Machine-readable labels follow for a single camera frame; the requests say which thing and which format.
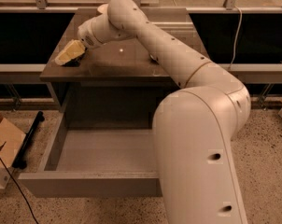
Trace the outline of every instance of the gray drawer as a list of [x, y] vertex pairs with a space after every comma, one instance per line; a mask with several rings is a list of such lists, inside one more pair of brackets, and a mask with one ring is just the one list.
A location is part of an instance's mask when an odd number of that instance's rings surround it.
[[161, 196], [151, 122], [164, 90], [73, 88], [38, 171], [19, 180], [36, 197]]

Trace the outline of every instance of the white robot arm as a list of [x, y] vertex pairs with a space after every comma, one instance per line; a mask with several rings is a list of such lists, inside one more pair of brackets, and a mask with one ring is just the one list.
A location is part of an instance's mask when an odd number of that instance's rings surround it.
[[166, 97], [153, 120], [154, 145], [169, 224], [247, 223], [231, 151], [250, 112], [237, 78], [148, 21], [132, 0], [78, 28], [84, 46], [137, 38], [181, 90]]

